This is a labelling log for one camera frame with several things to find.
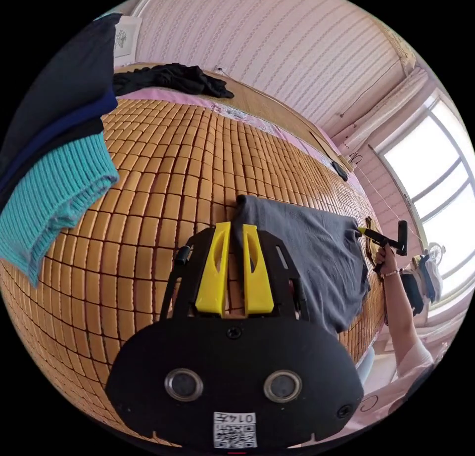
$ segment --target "screw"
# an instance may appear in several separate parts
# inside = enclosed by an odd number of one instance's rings
[[[241,337],[242,331],[238,327],[230,327],[226,331],[226,335],[230,339],[239,339]]]
[[[351,411],[351,405],[343,405],[337,412],[336,416],[340,419],[345,418]]]

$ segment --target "person's hand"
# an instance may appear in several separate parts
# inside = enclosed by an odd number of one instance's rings
[[[399,269],[396,262],[396,255],[388,244],[386,244],[384,248],[380,247],[378,250],[376,254],[376,263],[378,265],[382,263],[381,274],[391,273]]]

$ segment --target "bed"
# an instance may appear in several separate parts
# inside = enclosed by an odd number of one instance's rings
[[[236,195],[350,215],[362,226],[374,217],[354,173],[347,171],[347,182],[336,174],[331,162],[345,161],[324,132],[225,80],[232,100],[166,89],[118,99],[103,122],[120,181],[75,229],[61,232],[36,289],[0,263],[8,311],[40,369],[76,407],[129,434],[104,393],[111,364],[127,339],[159,317],[174,252],[229,220]],[[242,316],[234,255],[228,280],[227,313]],[[362,313],[339,335],[356,364],[383,325],[383,289],[373,272],[370,283]]]

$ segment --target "label sticker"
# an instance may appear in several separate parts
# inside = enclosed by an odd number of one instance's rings
[[[226,449],[256,448],[255,413],[213,414],[214,447]]]

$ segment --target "framed picture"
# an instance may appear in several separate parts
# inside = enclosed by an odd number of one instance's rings
[[[142,19],[122,16],[115,26],[114,67],[135,62],[135,51]]]

